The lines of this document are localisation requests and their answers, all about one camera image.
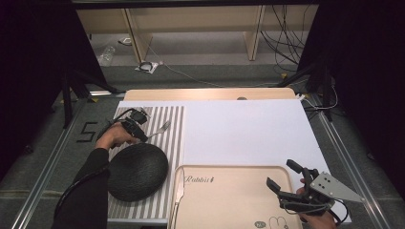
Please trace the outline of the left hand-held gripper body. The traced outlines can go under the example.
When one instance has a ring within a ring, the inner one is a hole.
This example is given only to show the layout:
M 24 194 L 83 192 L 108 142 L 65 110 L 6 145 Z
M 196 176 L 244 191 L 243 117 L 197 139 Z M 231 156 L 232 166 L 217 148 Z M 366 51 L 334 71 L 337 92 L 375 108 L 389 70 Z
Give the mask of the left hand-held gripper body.
M 125 111 L 124 114 L 125 117 L 121 120 L 121 125 L 128 133 L 140 131 L 140 126 L 148 120 L 148 113 L 142 108 L 139 110 L 131 108 Z

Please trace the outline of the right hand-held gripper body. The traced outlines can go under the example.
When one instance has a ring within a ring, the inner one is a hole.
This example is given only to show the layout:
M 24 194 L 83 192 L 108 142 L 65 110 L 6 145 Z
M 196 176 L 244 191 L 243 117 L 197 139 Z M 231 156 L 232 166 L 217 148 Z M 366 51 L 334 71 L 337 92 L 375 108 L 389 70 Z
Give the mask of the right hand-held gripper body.
M 362 202 L 364 199 L 355 191 L 327 172 L 318 173 L 316 169 L 302 168 L 304 192 L 293 194 L 277 188 L 280 207 L 292 214 L 324 214 L 337 200 Z

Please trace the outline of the silver fork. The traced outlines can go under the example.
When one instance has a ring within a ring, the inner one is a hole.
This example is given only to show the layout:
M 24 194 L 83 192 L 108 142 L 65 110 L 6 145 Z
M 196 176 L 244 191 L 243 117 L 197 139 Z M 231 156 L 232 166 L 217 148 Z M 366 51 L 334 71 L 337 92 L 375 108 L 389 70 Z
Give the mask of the silver fork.
M 158 130 L 156 130 L 154 133 L 150 134 L 148 138 L 151 138 L 154 135 L 159 135 L 163 134 L 171 125 L 171 121 L 167 120 Z

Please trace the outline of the black round plate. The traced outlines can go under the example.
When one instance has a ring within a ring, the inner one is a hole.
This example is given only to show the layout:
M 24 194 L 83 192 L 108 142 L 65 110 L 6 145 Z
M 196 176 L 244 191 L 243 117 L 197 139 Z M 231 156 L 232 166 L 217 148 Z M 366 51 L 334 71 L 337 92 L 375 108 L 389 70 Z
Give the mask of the black round plate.
M 168 171 L 168 158 L 161 148 L 149 143 L 131 145 L 111 159 L 108 191 L 122 201 L 143 200 L 158 191 Z

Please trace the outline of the beige tray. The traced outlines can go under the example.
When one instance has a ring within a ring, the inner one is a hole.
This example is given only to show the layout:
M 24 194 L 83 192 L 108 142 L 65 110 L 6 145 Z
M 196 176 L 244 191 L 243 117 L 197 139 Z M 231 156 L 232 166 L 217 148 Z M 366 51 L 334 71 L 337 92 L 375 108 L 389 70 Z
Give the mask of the beige tray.
M 167 229 L 175 202 L 179 169 L 184 170 L 184 194 L 176 229 L 303 229 L 298 216 L 282 209 L 267 186 L 273 179 L 292 192 L 287 170 L 279 166 L 182 165 L 176 170 Z

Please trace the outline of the person's left hand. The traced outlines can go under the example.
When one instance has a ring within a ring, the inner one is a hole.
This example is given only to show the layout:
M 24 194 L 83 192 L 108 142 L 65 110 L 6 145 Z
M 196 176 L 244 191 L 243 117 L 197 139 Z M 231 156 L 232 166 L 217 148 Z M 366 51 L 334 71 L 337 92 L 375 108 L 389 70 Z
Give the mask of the person's left hand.
M 110 150 L 123 143 L 136 142 L 137 139 L 128 134 L 120 123 L 115 123 L 96 141 L 95 148 Z

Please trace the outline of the person's right hand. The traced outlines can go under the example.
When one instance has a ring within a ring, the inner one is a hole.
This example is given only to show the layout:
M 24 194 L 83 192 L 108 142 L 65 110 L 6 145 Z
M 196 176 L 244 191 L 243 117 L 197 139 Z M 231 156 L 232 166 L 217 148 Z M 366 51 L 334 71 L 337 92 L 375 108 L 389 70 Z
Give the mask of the person's right hand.
M 312 229 L 337 229 L 334 218 L 329 212 L 325 212 L 322 216 L 300 214 L 300 218 L 304 219 Z

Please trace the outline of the grey striped placemat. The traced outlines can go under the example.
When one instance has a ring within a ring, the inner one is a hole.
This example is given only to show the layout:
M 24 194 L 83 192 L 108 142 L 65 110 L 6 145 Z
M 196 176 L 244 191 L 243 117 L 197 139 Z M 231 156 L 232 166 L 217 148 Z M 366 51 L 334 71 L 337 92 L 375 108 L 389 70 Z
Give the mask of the grey striped placemat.
M 144 107 L 148 120 L 141 125 L 147 134 L 155 133 L 170 122 L 162 134 L 152 136 L 148 142 L 161 148 L 169 162 L 166 181 L 151 197 L 134 202 L 121 201 L 108 195 L 108 220 L 113 222 L 166 222 L 170 215 L 175 170 L 182 164 L 185 108 L 183 106 Z

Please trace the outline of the striped white placemat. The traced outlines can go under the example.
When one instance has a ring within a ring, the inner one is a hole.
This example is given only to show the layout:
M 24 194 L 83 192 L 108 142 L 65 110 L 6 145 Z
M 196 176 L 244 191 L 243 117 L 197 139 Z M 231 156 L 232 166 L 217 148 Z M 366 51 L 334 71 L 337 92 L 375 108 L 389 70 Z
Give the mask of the striped white placemat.
M 302 184 L 301 175 L 287 166 L 288 159 L 319 173 L 329 169 L 297 99 L 122 101 L 117 109 L 155 106 L 185 108 L 180 166 L 279 166 L 289 174 L 293 188 L 289 193 Z

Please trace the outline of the light wooden table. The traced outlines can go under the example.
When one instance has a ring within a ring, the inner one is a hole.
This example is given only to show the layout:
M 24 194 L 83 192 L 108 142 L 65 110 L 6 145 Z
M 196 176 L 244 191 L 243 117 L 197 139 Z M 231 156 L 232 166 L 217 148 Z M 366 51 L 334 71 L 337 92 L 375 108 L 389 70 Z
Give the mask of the light wooden table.
M 207 88 L 129 90 L 124 101 L 294 99 L 290 88 Z

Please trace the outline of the clear plastic bottle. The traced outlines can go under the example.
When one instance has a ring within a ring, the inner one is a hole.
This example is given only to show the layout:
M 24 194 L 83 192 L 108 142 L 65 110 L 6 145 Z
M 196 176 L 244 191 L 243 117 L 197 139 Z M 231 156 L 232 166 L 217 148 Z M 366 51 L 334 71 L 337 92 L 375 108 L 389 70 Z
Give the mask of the clear plastic bottle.
M 103 53 L 97 58 L 97 62 L 102 67 L 109 67 L 112 63 L 116 49 L 113 46 L 107 46 Z

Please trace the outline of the black metal stand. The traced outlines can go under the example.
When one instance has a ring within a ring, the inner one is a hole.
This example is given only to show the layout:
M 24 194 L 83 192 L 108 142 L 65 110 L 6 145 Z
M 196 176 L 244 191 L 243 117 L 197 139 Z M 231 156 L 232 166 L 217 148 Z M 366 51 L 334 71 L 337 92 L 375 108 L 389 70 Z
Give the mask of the black metal stand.
M 319 88 L 322 89 L 322 105 L 316 107 L 315 110 L 323 112 L 327 120 L 332 121 L 330 110 L 333 108 L 333 105 L 330 104 L 330 99 L 333 94 L 336 94 L 336 92 L 331 83 L 330 71 L 324 61 L 318 60 L 309 64 L 292 76 L 288 76 L 282 82 L 278 83 L 276 87 L 285 88 L 290 83 L 293 83 L 305 75 L 309 76 L 309 82 L 306 86 L 306 89 L 309 92 L 315 92 Z
M 61 76 L 61 87 L 65 115 L 63 126 L 64 129 L 66 129 L 70 125 L 74 116 L 71 91 L 74 91 L 78 98 L 88 98 L 90 96 L 90 91 L 86 87 L 87 83 L 94 84 L 111 94 L 125 94 L 125 91 L 110 86 L 105 80 L 101 80 L 95 76 L 91 76 L 83 71 L 76 69 L 65 70 Z

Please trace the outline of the light wooden shelf unit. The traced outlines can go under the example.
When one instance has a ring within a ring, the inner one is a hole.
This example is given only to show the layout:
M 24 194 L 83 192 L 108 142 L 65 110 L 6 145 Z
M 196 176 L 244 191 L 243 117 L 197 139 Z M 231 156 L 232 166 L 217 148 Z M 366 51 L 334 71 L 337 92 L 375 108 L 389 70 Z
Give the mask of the light wooden shelf unit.
M 281 15 L 282 9 L 287 15 Z M 311 28 L 318 5 L 261 5 L 242 7 L 175 7 L 145 9 L 79 10 L 88 34 L 127 33 L 133 41 L 135 59 L 145 59 L 157 32 L 239 31 L 243 34 L 247 58 L 256 59 L 260 31 L 278 31 L 284 20 L 293 31 Z

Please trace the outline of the black curtain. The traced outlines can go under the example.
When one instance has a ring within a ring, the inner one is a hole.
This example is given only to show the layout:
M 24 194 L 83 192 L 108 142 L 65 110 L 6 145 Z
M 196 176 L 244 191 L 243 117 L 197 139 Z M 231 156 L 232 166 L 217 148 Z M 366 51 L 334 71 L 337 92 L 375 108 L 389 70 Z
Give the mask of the black curtain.
M 405 198 L 405 0 L 315 0 L 299 67 L 324 60 L 369 152 Z
M 0 0 L 0 181 L 64 89 L 106 79 L 73 0 Z

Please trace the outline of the aluminium floor rail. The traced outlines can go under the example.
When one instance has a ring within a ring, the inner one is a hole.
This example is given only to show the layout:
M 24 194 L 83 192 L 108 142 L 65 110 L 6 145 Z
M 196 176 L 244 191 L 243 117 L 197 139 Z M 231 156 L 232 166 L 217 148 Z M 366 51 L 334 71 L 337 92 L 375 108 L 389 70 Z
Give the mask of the aluminium floor rail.
M 74 108 L 74 113 L 73 117 L 70 121 L 70 123 L 67 125 L 66 128 L 64 128 L 61 131 L 61 134 L 58 138 L 58 140 L 55 143 L 55 146 L 53 147 L 53 150 L 51 151 L 50 156 L 48 157 L 47 162 L 45 165 L 42 167 L 42 171 L 36 180 L 35 184 L 29 191 L 29 194 L 24 201 L 24 204 L 20 208 L 18 214 L 16 215 L 16 218 L 13 222 L 13 225 L 11 229 L 26 229 L 32 215 L 42 197 L 42 194 L 44 193 L 44 190 L 46 189 L 52 174 L 54 172 L 54 169 L 61 158 L 62 152 L 66 148 L 68 138 L 71 135 L 72 129 L 75 127 L 77 117 L 81 114 L 83 107 L 86 104 L 85 99 L 79 99 Z
M 303 106 L 330 172 L 364 198 L 360 203 L 345 202 L 348 219 L 342 228 L 394 229 L 388 209 L 398 200 L 394 186 L 369 156 L 347 115 L 337 107 L 317 110 L 320 102 L 313 95 Z

